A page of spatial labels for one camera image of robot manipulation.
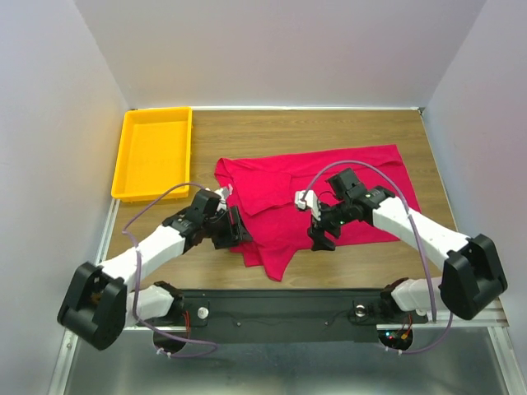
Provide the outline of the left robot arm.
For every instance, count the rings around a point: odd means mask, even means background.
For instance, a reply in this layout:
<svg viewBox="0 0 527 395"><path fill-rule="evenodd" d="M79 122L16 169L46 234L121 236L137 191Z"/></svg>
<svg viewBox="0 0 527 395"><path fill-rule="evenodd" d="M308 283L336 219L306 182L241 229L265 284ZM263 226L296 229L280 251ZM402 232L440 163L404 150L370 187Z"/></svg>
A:
<svg viewBox="0 0 527 395"><path fill-rule="evenodd" d="M165 218L144 240L132 237L132 248L98 265L80 265L58 310L58 323L100 351L142 320L177 323L184 306L176 290L165 284L141 290L140 283L204 239L215 249L250 242L238 208L227 203L229 194L227 188L201 189L188 207Z"/></svg>

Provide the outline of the aluminium frame rail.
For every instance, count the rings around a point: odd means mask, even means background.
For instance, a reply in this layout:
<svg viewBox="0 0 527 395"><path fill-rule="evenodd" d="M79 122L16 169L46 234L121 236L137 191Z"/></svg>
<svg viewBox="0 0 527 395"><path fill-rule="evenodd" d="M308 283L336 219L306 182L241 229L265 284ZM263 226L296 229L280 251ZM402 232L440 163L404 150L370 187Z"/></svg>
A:
<svg viewBox="0 0 527 395"><path fill-rule="evenodd" d="M506 316L506 311L504 310L503 304L499 299L493 301L491 310L497 323L503 327L510 326L508 317Z"/></svg>

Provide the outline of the silver knob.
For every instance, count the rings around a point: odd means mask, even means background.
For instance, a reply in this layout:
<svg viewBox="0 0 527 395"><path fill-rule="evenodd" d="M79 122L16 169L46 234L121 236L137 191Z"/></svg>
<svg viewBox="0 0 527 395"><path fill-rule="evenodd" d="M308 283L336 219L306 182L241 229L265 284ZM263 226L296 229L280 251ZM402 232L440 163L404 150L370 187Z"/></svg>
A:
<svg viewBox="0 0 527 395"><path fill-rule="evenodd" d="M358 318L363 318L367 315L366 307L362 304L356 304L354 307L354 314Z"/></svg>

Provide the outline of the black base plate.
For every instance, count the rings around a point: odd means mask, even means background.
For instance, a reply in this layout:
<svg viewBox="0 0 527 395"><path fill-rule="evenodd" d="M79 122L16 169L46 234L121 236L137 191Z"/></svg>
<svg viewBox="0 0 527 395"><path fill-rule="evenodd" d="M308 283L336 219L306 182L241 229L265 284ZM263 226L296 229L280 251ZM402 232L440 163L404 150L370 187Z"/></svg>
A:
<svg viewBox="0 0 527 395"><path fill-rule="evenodd" d="M356 304L367 315L354 314ZM208 309L200 319L198 309ZM150 321L190 326L193 339L216 343L377 342L377 326L396 328L427 318L403 312L381 289L182 290L176 308Z"/></svg>

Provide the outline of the left aluminium side rail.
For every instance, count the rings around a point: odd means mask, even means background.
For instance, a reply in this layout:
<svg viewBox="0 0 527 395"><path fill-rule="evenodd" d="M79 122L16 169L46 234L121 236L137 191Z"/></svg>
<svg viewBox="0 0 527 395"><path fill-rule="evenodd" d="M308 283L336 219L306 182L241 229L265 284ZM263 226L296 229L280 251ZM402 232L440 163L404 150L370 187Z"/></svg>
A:
<svg viewBox="0 0 527 395"><path fill-rule="evenodd" d="M113 234L114 223L119 211L119 204L119 199L111 199L110 207L107 213L107 217L105 219L105 225L100 238L100 243L95 256L94 265L96 267L101 265L106 260L106 256L110 246L110 241Z"/></svg>

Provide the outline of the white knob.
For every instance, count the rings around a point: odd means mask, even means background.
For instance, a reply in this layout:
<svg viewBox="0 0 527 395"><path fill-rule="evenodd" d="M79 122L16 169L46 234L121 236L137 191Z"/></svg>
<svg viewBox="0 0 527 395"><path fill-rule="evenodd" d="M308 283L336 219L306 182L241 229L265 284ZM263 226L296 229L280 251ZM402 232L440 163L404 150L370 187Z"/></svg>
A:
<svg viewBox="0 0 527 395"><path fill-rule="evenodd" d="M208 317L208 314L209 314L209 312L208 312L208 309L207 309L207 308L205 308L205 307L200 307L200 308L198 309L198 317L199 317L200 319L205 319L205 318L207 318L207 317Z"/></svg>

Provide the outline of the yellow plastic tray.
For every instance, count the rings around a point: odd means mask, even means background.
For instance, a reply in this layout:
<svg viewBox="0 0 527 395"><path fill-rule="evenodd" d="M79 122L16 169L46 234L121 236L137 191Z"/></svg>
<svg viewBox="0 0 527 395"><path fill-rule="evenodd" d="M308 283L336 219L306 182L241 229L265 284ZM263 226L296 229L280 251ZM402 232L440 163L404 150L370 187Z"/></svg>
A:
<svg viewBox="0 0 527 395"><path fill-rule="evenodd" d="M124 115L111 197L152 201L189 194L193 111L190 107L133 109Z"/></svg>

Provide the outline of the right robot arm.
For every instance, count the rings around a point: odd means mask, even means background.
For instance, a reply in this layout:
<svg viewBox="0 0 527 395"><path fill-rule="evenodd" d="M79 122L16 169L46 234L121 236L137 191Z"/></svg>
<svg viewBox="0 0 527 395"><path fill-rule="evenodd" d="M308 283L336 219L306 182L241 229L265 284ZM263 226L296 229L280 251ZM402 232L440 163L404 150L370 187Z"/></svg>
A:
<svg viewBox="0 0 527 395"><path fill-rule="evenodd" d="M349 167L327 180L336 203L323 202L312 188L296 192L295 205L310 212L308 235L314 251L333 251L344 225L354 221L384 231L415 248L422 280L401 279L385 287L379 301L383 318L407 312L450 311L471 320L508 288L495 243L486 235L464 235L413 210L393 181L367 188Z"/></svg>

